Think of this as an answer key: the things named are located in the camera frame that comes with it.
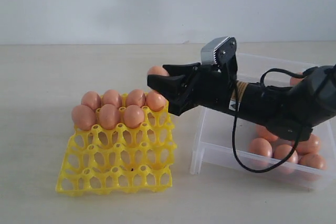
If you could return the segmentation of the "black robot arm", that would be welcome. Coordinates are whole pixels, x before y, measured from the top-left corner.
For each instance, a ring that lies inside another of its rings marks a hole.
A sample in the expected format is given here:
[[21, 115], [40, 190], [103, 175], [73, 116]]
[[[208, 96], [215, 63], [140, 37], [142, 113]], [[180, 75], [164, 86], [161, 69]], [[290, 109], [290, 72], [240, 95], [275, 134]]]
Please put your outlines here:
[[148, 75], [148, 86], [163, 95], [174, 115], [197, 106], [236, 115], [265, 126], [285, 140], [308, 139], [312, 129], [335, 116], [335, 67], [313, 67], [293, 87], [244, 83], [237, 63], [165, 65], [168, 76]]

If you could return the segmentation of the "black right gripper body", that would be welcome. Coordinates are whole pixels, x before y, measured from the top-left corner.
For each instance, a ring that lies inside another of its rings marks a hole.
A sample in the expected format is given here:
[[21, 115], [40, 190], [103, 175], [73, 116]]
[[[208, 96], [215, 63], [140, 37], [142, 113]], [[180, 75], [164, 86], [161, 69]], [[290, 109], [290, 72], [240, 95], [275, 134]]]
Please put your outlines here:
[[234, 92], [233, 83], [237, 79], [237, 70], [225, 68], [222, 72], [199, 67], [191, 79], [191, 90], [184, 101], [181, 112], [197, 106], [203, 106], [225, 114], [233, 114], [229, 103]]

